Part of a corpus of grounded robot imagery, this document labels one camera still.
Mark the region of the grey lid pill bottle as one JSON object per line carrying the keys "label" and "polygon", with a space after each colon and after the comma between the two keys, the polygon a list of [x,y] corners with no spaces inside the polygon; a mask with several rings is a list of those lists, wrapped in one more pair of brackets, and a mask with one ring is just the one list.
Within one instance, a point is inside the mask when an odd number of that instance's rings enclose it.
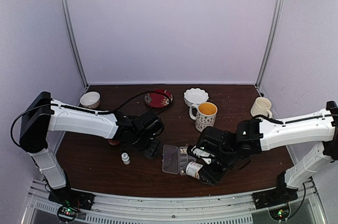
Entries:
{"label": "grey lid pill bottle", "polygon": [[203,164],[197,162],[190,162],[187,164],[185,168],[185,173],[186,175],[199,180],[200,179],[199,171],[201,168],[203,168]]}

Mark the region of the clear plastic pill organizer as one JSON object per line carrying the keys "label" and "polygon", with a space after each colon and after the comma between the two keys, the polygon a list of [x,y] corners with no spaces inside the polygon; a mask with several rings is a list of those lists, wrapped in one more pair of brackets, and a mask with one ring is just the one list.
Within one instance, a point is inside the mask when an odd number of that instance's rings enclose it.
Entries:
{"label": "clear plastic pill organizer", "polygon": [[180,153],[180,147],[172,145],[163,146],[162,171],[168,174],[185,175],[185,168],[188,163],[195,162],[196,158]]}

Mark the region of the orange pill bottle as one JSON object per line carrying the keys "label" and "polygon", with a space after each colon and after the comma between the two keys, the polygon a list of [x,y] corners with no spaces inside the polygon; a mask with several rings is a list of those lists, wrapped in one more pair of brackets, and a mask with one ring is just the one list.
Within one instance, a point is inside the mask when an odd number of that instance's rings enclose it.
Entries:
{"label": "orange pill bottle", "polygon": [[115,140],[109,139],[109,140],[108,140],[108,143],[109,143],[111,146],[117,146],[117,145],[120,144],[120,141],[115,141]]}

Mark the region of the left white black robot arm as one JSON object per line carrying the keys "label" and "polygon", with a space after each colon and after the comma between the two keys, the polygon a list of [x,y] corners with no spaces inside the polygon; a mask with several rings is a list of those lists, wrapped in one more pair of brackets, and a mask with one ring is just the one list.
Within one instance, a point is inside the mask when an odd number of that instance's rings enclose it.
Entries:
{"label": "left white black robot arm", "polygon": [[29,153],[45,176],[51,193],[65,205],[76,200],[65,171],[50,150],[47,133],[55,131],[94,135],[132,146],[144,155],[156,157],[164,131],[161,119],[151,110],[140,116],[126,115],[119,108],[102,111],[62,103],[41,92],[12,125],[21,122],[20,138],[14,144]]}

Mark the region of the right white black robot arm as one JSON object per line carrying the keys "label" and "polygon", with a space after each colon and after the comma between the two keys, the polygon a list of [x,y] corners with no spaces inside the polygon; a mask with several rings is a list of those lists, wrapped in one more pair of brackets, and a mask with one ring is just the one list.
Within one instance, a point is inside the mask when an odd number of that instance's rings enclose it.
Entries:
{"label": "right white black robot arm", "polygon": [[234,133],[211,126],[201,132],[188,154],[204,164],[190,162],[186,174],[207,184],[216,184],[239,159],[285,145],[315,142],[295,166],[282,172],[270,190],[274,203],[283,203],[323,165],[337,160],[337,104],[329,101],[312,114],[275,120],[256,115],[240,122]]}

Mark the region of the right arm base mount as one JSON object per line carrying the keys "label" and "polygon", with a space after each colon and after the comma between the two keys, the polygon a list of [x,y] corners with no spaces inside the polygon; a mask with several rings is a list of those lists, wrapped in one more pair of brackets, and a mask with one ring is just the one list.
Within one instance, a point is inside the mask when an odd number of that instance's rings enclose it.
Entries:
{"label": "right arm base mount", "polygon": [[297,190],[276,188],[252,194],[256,209],[269,208],[298,199]]}

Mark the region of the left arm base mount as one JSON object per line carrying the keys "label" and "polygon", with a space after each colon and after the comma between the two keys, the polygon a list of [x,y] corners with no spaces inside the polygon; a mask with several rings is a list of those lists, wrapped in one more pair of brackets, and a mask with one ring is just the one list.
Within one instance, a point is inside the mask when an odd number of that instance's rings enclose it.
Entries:
{"label": "left arm base mount", "polygon": [[75,210],[91,210],[94,198],[95,196],[92,193],[71,191],[68,194],[53,194],[50,192],[48,200]]}

